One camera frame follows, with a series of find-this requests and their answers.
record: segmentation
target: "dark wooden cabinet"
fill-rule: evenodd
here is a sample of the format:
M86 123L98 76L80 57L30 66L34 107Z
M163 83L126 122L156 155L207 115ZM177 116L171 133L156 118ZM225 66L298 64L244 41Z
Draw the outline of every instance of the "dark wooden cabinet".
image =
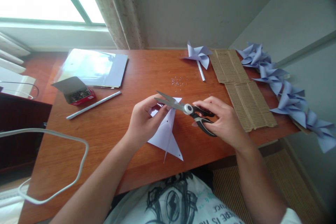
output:
M0 93L0 132L45 128L51 107L50 104ZM0 138L0 184L29 176L42 137L43 133L22 133Z

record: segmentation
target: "power cord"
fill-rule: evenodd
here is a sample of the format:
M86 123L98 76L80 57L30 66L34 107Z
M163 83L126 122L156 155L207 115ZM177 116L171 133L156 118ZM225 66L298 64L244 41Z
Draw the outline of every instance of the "power cord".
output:
M21 92L21 91L17 91L17 90L12 90L12 89L2 89L2 90L7 90L7 91L13 91L13 92L19 92L19 93L22 93L22 94L25 94L25 95L28 95L30 98L30 100L34 100L35 98L33 96L31 96L30 94L27 94L25 92Z
M34 199L30 196L28 196L27 194L23 193L21 188L24 184L26 184L30 179L28 179L27 181L23 182L17 189L18 191L18 194L28 200L29 202L31 203L34 203L36 205L40 205L40 204L44 204L46 202L48 202L49 200L53 199L54 197L56 197L58 194L60 194L61 192L65 191L66 189L68 189L69 187L73 186L78 180L79 180L79 177L81 176L82 174L82 170L83 170L83 165L84 165L84 161L85 161L85 158L86 156L88 155L88 152L89 152L89 144L87 141L85 141L84 139L81 139L81 138L76 138L76 137L72 137L72 136L69 136L69 135L65 135L65 134L62 134L62 133L59 133L59 132L56 132L56 131L52 131L52 130L49 130L49 129L41 129L41 128L27 128L27 129L18 129L18 130L14 130L14 131L7 131L7 132L0 132L0 138L1 137L7 137L7 136L10 136L10 135L16 135L16 134L20 134L20 133L26 133L26 132L42 132L42 133L48 133L48 134L51 134L51 135L55 135L55 136L59 136L59 137L62 137L62 138L67 138L67 139L70 139L70 140L74 140L74 141L78 141L78 142L82 142L83 144L85 144L85 152L84 152L84 155L83 155L83 158L82 158L82 161L80 162L80 166L79 166L79 171L78 171L78 174L77 174L77 177L76 179L69 185L67 185L66 187L64 187L63 189L59 190L58 192L56 192L54 195L52 195L50 198L48 199L45 199L43 201L40 201L40 200L37 200L37 199Z
M30 100L35 100L39 96L39 94L40 94L39 88L36 85L34 85L34 84L24 83L24 82L5 82L5 81L2 81L2 80L0 80L0 82L3 82L3 83L16 83L16 84L27 84L27 85L34 86L36 88L36 90L37 90L37 95L35 97L32 97L31 95L24 93L24 94L29 95L31 97Z

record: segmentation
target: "scissors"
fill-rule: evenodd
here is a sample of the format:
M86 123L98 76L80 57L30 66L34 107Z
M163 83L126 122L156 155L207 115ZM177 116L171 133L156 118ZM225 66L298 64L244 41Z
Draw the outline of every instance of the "scissors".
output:
M192 118L194 118L194 120L197 122L198 126L209 136L213 136L216 137L216 135L214 133L212 133L211 131L207 130L204 127L203 123L213 123L212 121L210 121L208 118L203 118L200 117L198 114L196 114L196 112L200 112L203 116L208 116L208 117L214 117L215 114L205 111L203 109L201 109L200 107L197 106L191 106L190 104L183 104L183 103L178 103L173 97L170 97L169 95L166 95L164 93L161 93L159 91L157 91L160 95L162 95L164 98L166 98L166 100L162 100L159 98L154 98L155 100L157 100L160 103L166 104L174 109L178 109L181 110L184 114L186 115L190 115Z

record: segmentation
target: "hand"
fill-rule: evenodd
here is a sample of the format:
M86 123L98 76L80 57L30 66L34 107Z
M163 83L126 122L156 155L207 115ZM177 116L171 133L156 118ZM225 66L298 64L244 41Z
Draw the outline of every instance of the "hand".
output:
M159 106L154 97L164 99L159 94L150 96L137 103L132 112L131 121L125 137L137 149L154 136L162 120L170 110L170 107L167 105ZM150 114L154 110L158 110L158 112L152 117Z
M240 150L247 142L250 142L235 110L231 106L213 96L206 98L204 101L196 101L193 104L211 111L218 117L216 122L212 124L204 123L204 126L233 148Z

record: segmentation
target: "window frame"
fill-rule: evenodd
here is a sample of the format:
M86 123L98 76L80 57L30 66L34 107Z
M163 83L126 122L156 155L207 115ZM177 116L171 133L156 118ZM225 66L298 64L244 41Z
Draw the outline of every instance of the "window frame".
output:
M69 26L100 26L106 27L104 23L93 23L88 14L84 10L79 0L71 0L84 22L59 21L59 20L41 20L41 19L18 19L9 17L0 17L0 22L15 22L15 23L31 23L31 24L46 24L46 25L69 25Z

